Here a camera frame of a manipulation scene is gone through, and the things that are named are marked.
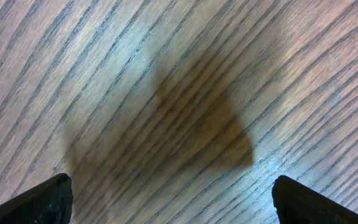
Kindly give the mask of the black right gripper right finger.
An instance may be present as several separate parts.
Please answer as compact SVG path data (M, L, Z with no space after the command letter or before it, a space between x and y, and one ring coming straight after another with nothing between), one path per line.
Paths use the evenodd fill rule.
M281 224L353 224L358 214L285 176L272 188L273 205Z

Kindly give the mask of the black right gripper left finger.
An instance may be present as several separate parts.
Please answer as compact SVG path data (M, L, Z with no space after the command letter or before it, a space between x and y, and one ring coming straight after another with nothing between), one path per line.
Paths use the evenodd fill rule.
M58 174L0 205L0 223L68 224L73 207L71 178Z

